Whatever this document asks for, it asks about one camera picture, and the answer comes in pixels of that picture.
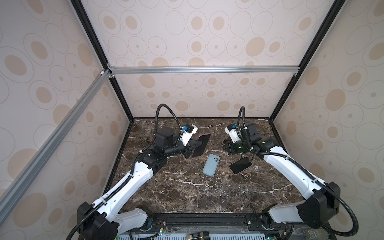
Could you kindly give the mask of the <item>purple smartphone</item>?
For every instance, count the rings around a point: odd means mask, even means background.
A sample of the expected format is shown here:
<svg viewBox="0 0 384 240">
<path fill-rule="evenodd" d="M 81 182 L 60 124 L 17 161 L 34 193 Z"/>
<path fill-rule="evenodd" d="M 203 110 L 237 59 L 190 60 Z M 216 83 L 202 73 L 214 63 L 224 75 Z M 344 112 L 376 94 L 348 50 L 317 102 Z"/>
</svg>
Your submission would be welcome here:
<svg viewBox="0 0 384 240">
<path fill-rule="evenodd" d="M 203 134 L 203 135 L 199 136 L 199 138 L 197 140 L 198 146 L 196 148 L 194 148 L 194 150 L 192 152 L 192 158 L 199 157 L 199 156 L 203 155 L 210 138 L 211 138 L 211 134 Z"/>
</svg>

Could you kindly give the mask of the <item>light blue phone case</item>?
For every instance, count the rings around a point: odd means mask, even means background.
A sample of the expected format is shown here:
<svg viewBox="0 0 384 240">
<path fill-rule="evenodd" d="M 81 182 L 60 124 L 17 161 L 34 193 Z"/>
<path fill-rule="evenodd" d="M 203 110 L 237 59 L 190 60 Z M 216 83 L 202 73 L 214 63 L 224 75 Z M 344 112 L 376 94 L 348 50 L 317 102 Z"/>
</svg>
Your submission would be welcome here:
<svg viewBox="0 0 384 240">
<path fill-rule="evenodd" d="M 214 177 L 219 161 L 220 161 L 219 156 L 210 154 L 203 168 L 203 174 L 210 177 Z"/>
</svg>

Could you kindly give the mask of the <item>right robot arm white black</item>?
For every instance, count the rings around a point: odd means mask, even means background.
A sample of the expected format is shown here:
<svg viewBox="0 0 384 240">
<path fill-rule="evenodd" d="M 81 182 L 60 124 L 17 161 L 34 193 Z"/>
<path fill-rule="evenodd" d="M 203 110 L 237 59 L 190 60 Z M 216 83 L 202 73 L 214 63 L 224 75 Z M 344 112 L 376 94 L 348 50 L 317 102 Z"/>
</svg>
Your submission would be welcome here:
<svg viewBox="0 0 384 240">
<path fill-rule="evenodd" d="M 228 137 L 223 141 L 223 148 L 229 155 L 252 153 L 276 168 L 289 180 L 303 197 L 303 201 L 293 204 L 274 205 L 264 210 L 264 222 L 305 223 L 313 229 L 319 229 L 339 212 L 339 202 L 326 187 L 335 194 L 340 188 L 335 183 L 327 184 L 311 174 L 294 161 L 273 138 L 262 138 L 256 124 L 246 127 L 228 125 L 225 128 Z"/>
</svg>

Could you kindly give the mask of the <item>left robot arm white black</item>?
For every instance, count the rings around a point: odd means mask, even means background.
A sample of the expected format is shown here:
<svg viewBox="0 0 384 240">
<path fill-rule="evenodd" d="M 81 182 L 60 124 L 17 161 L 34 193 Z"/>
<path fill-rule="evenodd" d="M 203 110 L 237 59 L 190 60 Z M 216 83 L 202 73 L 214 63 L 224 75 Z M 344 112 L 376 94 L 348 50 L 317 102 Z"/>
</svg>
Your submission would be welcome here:
<svg viewBox="0 0 384 240">
<path fill-rule="evenodd" d="M 167 163 L 169 157 L 182 154 L 188 159 L 201 146 L 202 142 L 192 138 L 197 131 L 198 128 L 190 124 L 183 126 L 177 134 L 171 128 L 160 128 L 149 148 L 134 158 L 125 177 L 92 204 L 84 202 L 78 208 L 78 222 L 67 238 L 70 240 L 79 233 L 84 240 L 113 240 L 119 234 L 148 225 L 151 216 L 145 208 L 135 208 L 124 214 L 120 210 Z"/>
</svg>

